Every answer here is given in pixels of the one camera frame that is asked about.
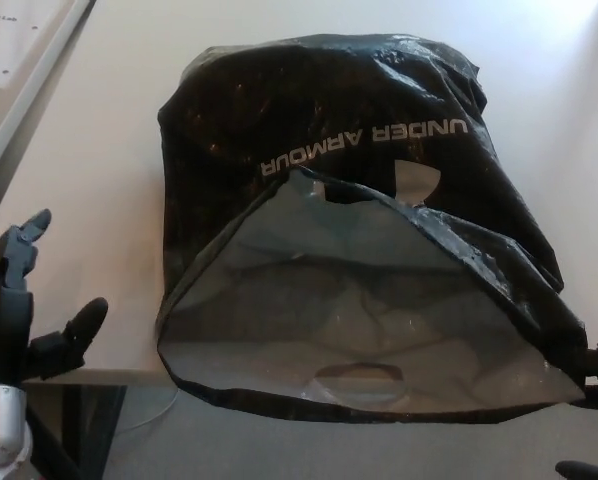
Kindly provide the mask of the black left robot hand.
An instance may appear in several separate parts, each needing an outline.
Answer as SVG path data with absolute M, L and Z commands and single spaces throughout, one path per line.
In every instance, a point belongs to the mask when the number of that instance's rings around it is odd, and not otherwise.
M 95 298 L 61 331 L 31 338 L 34 295 L 26 277 L 36 266 L 35 242 L 52 214 L 43 209 L 0 235 L 0 384 L 19 387 L 29 379 L 47 380 L 81 368 L 85 353 L 102 327 L 108 302 Z

